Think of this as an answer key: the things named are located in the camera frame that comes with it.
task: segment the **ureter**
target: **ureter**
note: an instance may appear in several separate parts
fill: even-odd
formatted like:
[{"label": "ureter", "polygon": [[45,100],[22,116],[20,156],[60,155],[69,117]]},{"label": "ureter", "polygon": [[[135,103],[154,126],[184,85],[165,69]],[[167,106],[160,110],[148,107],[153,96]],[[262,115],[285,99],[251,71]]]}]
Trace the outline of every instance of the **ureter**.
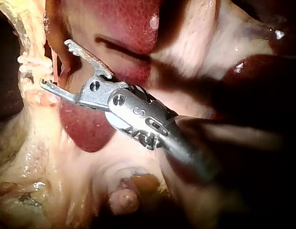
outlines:
[{"label": "ureter", "polygon": [[51,51],[52,51],[52,60],[53,60],[54,81],[58,82],[58,80],[59,80],[59,77],[58,77],[58,64],[57,64],[58,55],[55,53],[55,51],[53,49],[51,49]]}]

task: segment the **moist tissue surface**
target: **moist tissue surface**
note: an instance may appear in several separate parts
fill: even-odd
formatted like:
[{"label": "moist tissue surface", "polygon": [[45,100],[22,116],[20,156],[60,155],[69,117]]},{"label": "moist tissue surface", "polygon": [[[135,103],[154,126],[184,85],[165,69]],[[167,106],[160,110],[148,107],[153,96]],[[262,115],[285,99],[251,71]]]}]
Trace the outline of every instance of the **moist tissue surface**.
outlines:
[{"label": "moist tissue surface", "polygon": [[[91,77],[91,66],[68,54],[65,39],[178,114],[206,118],[214,109],[202,79],[242,73],[239,61],[255,54],[277,55],[267,39],[275,30],[228,0],[0,0],[0,11],[21,47],[15,77],[23,108],[0,121],[0,222],[10,228],[81,228],[103,207],[121,215],[168,198],[153,151],[115,132],[104,113],[40,88],[40,78],[59,79],[76,93]],[[219,205],[201,206],[217,212]]]}]

